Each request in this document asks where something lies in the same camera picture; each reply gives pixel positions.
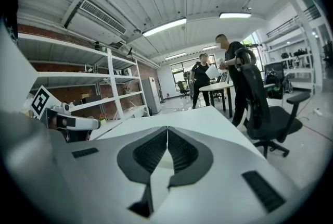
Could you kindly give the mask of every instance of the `brick wall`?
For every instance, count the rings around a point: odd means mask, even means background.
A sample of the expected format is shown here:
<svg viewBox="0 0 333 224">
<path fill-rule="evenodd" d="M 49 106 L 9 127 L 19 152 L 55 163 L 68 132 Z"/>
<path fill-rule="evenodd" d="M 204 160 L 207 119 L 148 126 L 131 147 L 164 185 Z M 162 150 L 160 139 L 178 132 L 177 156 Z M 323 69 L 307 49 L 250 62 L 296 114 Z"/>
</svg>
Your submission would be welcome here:
<svg viewBox="0 0 333 224">
<path fill-rule="evenodd" d="M 19 32 L 22 33 L 28 33 L 28 34 L 34 34 L 34 35 L 40 35 L 45 36 L 57 40 L 67 41 L 75 44 L 79 44 L 82 46 L 86 46 L 89 48 L 94 48 L 94 44 L 91 42 L 81 40 L 78 38 L 75 38 L 71 35 L 67 34 L 60 34 L 53 31 L 48 31 L 36 27 L 26 26 L 26 25 L 18 25 Z M 126 58 L 118 53 L 112 52 L 113 55 L 130 60 L 129 58 Z M 32 66 L 37 71 L 59 71 L 59 72 L 80 72 L 84 71 L 84 67 L 82 66 L 70 66 L 70 65 L 59 65 L 59 64 L 43 64 L 43 63 L 33 63 Z M 159 88 L 159 84 L 157 81 L 157 71 L 153 68 L 150 68 L 148 66 L 145 66 L 141 63 L 138 63 L 139 71 L 141 79 L 147 79 L 149 77 L 155 78 L 156 86 Z M 137 69 L 136 66 L 131 67 L 132 74 L 137 76 Z M 98 69 L 99 73 L 107 73 L 106 70 Z M 131 92 L 138 92 L 140 90 L 138 81 L 132 81 L 130 83 L 127 83 L 127 86 L 130 87 Z M 124 94 L 124 88 L 126 88 L 126 84 L 117 84 L 117 90 L 118 95 Z M 109 85 L 101 85 L 101 95 L 102 98 L 113 97 L 111 86 Z M 81 94 L 83 93 L 89 93 L 90 95 L 96 95 L 95 87 L 94 86 L 82 86 L 82 87 L 72 87 L 72 88 L 58 88 L 58 89 L 49 89 L 52 95 L 54 95 L 57 99 L 59 99 L 61 102 L 73 102 L 75 100 L 81 99 Z M 121 106 L 123 110 L 126 110 L 130 107 L 132 107 L 131 103 L 139 106 L 143 105 L 143 100 L 141 95 L 135 95 L 131 96 L 129 98 L 124 98 L 120 100 Z M 115 102 L 108 102 L 104 104 L 105 110 L 107 112 L 107 116 L 109 119 L 112 119 L 117 111 Z M 93 116 L 94 118 L 97 118 L 100 114 L 100 107 L 99 106 L 93 106 L 86 109 L 78 110 L 72 113 L 74 116 L 78 117 L 90 117 Z"/>
</svg>

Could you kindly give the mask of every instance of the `white desk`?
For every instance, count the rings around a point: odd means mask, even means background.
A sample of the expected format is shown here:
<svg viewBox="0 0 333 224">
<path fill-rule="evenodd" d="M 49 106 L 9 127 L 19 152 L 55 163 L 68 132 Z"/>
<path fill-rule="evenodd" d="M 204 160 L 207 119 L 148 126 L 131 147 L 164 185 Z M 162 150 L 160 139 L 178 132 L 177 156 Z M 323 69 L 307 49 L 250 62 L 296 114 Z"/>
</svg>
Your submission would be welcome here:
<svg viewBox="0 0 333 224">
<path fill-rule="evenodd" d="M 122 136 L 158 126 L 174 126 L 228 140 L 246 147 L 263 158 L 253 144 L 212 106 L 167 115 L 131 118 L 98 139 Z"/>
<path fill-rule="evenodd" d="M 234 83 L 232 81 L 229 81 L 229 83 L 225 82 L 219 82 L 215 84 L 211 84 L 205 87 L 201 87 L 199 89 L 200 92 L 209 92 L 210 94 L 210 100 L 212 103 L 212 106 L 215 107 L 215 102 L 214 102 L 214 91 L 219 91 L 222 89 L 227 89 L 227 95 L 228 95 L 228 105 L 229 105 L 229 117 L 233 117 L 233 106 L 232 106 L 232 101 L 231 101 L 231 93 L 230 93 L 230 87 L 234 86 Z M 224 116 L 227 113 L 227 110 L 225 108 L 225 101 L 224 101 L 224 95 L 222 95 L 222 104 L 223 104 L 223 112 L 221 112 Z"/>
</svg>

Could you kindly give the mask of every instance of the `ceiling light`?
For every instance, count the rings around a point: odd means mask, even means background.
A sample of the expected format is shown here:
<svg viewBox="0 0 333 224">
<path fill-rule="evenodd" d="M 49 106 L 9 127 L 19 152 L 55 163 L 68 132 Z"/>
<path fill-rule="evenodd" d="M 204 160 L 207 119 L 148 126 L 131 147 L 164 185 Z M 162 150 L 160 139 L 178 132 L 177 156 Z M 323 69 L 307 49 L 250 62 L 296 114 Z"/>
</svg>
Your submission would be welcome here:
<svg viewBox="0 0 333 224">
<path fill-rule="evenodd" d="M 169 60 L 169 59 L 172 59 L 172 58 L 180 57 L 180 56 L 183 56 L 183 55 L 186 55 L 186 53 L 181 53 L 181 54 L 169 56 L 169 57 L 166 57 L 165 60 Z"/>
<path fill-rule="evenodd" d="M 214 45 L 214 46 L 209 46 L 209 47 L 205 47 L 204 49 L 202 49 L 203 51 L 206 51 L 206 50 L 209 50 L 209 49 L 213 49 L 213 48 L 216 48 L 217 46 Z"/>
<path fill-rule="evenodd" d="M 151 30 L 145 31 L 145 32 L 142 33 L 142 35 L 144 37 L 148 37 L 148 36 L 151 36 L 151 35 L 153 35 L 157 32 L 160 32 L 162 30 L 166 30 L 166 29 L 169 29 L 169 28 L 172 28 L 172 27 L 175 27 L 175 26 L 185 24 L 185 23 L 186 23 L 186 18 L 182 18 L 182 19 L 179 19 L 179 20 L 169 22 L 167 24 L 163 24 L 163 25 L 161 25 L 159 27 L 156 27 L 156 28 L 153 28 Z"/>
<path fill-rule="evenodd" d="M 250 13 L 220 13 L 220 18 L 249 18 Z"/>
</svg>

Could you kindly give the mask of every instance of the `white floor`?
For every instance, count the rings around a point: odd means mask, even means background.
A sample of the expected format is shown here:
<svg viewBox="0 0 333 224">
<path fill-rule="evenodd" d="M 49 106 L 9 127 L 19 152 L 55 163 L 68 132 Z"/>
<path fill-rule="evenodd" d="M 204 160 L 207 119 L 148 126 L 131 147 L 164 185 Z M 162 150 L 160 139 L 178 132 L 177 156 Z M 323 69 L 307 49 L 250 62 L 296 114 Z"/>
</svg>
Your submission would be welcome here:
<svg viewBox="0 0 333 224">
<path fill-rule="evenodd" d="M 295 91 L 293 94 L 284 96 L 283 108 L 291 112 L 292 106 L 286 103 L 286 99 L 300 93 Z M 232 104 L 234 108 L 235 90 L 231 89 Z M 222 109 L 222 102 L 215 101 L 215 107 Z M 281 100 L 268 100 L 270 106 L 281 106 Z M 159 114 L 171 114 L 178 110 L 192 110 L 193 102 L 189 97 L 173 98 L 165 100 Z M 197 108 L 205 106 L 202 94 L 199 95 Z M 319 108 L 323 114 L 321 117 L 313 113 L 314 109 Z M 333 93 L 316 93 L 307 101 L 300 104 L 297 118 L 303 122 L 300 131 L 287 136 L 283 147 L 290 150 L 287 157 L 283 158 L 280 151 L 268 152 L 267 160 L 274 167 L 289 176 L 300 188 L 318 180 L 331 158 L 333 150 Z M 239 125 L 238 129 L 246 135 L 246 128 Z"/>
</svg>

